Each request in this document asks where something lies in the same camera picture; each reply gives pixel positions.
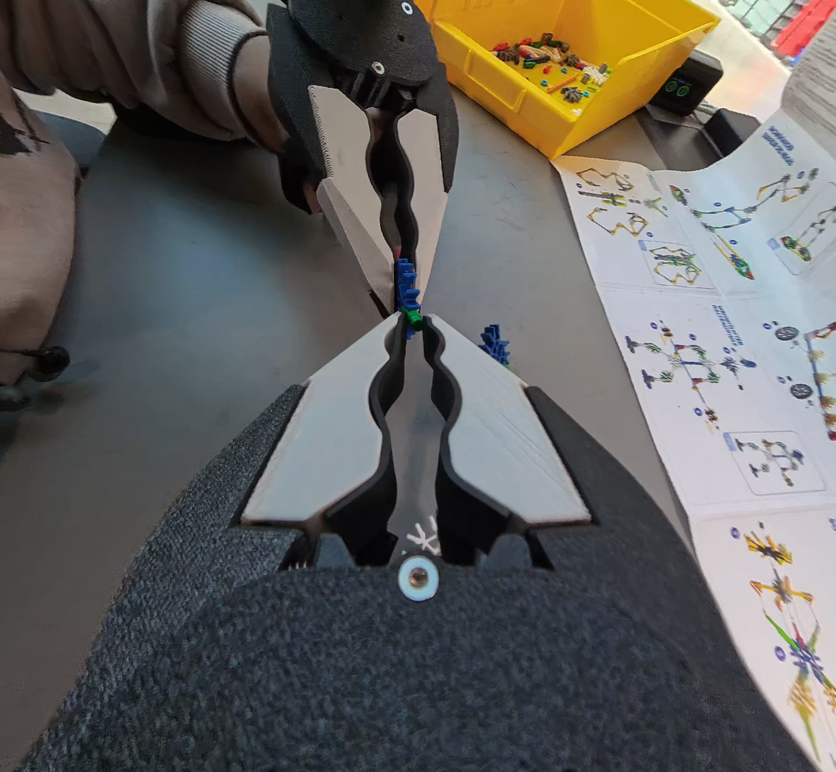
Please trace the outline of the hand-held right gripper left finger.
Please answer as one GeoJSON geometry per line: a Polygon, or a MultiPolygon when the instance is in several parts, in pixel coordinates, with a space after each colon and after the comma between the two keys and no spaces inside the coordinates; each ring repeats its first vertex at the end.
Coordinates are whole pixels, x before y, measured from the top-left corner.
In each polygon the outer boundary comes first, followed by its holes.
{"type": "Polygon", "coordinates": [[[243,525],[382,531],[396,501],[385,412],[404,384],[406,317],[392,315],[321,367],[241,513],[243,525]]]}

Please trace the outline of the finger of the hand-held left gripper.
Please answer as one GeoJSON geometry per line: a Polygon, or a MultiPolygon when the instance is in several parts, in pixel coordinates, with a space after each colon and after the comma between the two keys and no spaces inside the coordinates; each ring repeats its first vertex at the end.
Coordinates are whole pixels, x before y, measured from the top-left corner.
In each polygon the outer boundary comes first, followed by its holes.
{"type": "Polygon", "coordinates": [[[394,139],[401,157],[394,215],[401,254],[415,269],[431,269],[448,197],[436,118],[413,109],[396,120],[394,139]]]}
{"type": "Polygon", "coordinates": [[[308,99],[325,174],[316,199],[354,256],[369,294],[382,315],[396,311],[395,266],[405,243],[400,189],[387,150],[391,112],[361,108],[334,87],[312,85],[308,99]]]}

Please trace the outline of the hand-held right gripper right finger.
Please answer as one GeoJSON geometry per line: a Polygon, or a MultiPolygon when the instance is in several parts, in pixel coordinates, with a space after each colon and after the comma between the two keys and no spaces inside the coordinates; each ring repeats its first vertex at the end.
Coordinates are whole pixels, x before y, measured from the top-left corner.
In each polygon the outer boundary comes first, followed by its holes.
{"type": "Polygon", "coordinates": [[[435,499],[447,531],[510,531],[592,520],[528,385],[437,315],[424,317],[431,399],[444,427],[435,499]]]}

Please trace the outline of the blue snowflake toy connector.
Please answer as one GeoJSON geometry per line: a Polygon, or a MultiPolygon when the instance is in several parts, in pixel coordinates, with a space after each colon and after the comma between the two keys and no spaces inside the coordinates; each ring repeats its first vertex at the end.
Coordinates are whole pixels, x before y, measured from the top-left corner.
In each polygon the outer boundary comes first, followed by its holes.
{"type": "Polygon", "coordinates": [[[394,295],[395,307],[399,311],[420,311],[420,290],[416,286],[417,274],[415,267],[405,257],[395,261],[394,267],[394,295]]]}

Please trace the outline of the white snowflake toy connector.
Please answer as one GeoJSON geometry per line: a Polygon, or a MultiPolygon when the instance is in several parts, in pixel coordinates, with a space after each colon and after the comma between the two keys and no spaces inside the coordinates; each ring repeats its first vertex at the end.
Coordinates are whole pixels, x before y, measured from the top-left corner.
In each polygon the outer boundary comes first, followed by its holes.
{"type": "Polygon", "coordinates": [[[422,522],[415,522],[400,537],[395,557],[402,559],[413,555],[435,558],[442,556],[442,544],[434,515],[427,516],[422,522]]]}

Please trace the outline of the pile of toy pieces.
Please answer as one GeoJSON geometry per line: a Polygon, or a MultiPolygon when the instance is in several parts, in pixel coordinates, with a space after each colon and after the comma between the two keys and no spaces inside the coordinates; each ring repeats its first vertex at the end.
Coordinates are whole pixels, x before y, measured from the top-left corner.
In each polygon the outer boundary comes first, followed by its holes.
{"type": "Polygon", "coordinates": [[[600,92],[613,69],[577,55],[571,45],[551,33],[495,45],[490,54],[516,67],[541,92],[566,105],[581,105],[600,92]]]}

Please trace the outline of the yellow plastic bin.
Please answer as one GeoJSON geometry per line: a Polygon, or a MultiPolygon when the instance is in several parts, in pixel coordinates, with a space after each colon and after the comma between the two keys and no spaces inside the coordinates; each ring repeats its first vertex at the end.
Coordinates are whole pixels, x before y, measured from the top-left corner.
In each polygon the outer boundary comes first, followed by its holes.
{"type": "Polygon", "coordinates": [[[431,24],[448,81],[549,160],[647,104],[717,18],[689,0],[414,0],[431,24]],[[550,34],[589,65],[504,63],[494,47],[550,34]]]}

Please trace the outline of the grey desk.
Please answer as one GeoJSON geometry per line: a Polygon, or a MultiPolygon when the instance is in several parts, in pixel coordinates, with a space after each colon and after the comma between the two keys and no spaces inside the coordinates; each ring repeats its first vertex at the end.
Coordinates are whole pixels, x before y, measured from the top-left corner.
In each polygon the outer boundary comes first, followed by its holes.
{"type": "Polygon", "coordinates": [[[2,423],[2,770],[796,770],[726,632],[549,164],[457,97],[425,300],[498,322],[590,527],[535,564],[289,569],[231,525],[297,384],[379,317],[247,146],[118,125],[80,188],[54,331],[73,364],[2,423]]]}

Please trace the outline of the person's left hand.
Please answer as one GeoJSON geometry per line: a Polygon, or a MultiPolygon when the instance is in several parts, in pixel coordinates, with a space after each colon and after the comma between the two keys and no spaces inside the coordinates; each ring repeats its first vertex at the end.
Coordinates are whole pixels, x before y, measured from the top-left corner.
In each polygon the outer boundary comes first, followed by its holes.
{"type": "Polygon", "coordinates": [[[270,43],[266,34],[249,37],[240,46],[232,75],[236,111],[247,136],[265,150],[279,154],[287,133],[274,112],[268,90],[270,43]]]}

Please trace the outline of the printed instruction sheet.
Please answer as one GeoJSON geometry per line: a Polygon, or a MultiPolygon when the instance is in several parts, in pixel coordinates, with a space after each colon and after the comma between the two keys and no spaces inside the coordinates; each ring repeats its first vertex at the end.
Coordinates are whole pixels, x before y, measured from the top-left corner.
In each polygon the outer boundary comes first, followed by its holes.
{"type": "Polygon", "coordinates": [[[763,696],[835,759],[834,17],[699,171],[553,162],[705,579],[763,696]]]}

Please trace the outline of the black device with green lights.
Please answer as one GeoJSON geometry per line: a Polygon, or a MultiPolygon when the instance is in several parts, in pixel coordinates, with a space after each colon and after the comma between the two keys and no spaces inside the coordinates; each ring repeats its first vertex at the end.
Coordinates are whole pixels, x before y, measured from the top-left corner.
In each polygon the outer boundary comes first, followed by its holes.
{"type": "Polygon", "coordinates": [[[724,74],[721,61],[695,49],[663,83],[650,106],[685,117],[692,114],[724,74]]]}

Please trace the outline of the dark flat device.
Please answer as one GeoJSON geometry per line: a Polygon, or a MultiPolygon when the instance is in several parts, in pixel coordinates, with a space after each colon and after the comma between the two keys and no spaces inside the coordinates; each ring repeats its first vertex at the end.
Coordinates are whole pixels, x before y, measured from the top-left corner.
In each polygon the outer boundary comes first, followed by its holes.
{"type": "Polygon", "coordinates": [[[718,108],[703,124],[703,131],[721,158],[737,150],[754,135],[761,122],[753,116],[718,108]]]}

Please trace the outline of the red plastic bins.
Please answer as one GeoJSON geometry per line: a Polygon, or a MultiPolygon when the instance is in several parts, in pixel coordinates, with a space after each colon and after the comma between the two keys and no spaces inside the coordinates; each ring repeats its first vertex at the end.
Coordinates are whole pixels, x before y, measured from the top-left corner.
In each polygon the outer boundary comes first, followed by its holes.
{"type": "Polygon", "coordinates": [[[827,23],[835,0],[810,0],[801,12],[779,33],[771,49],[780,58],[796,58],[827,23]]]}

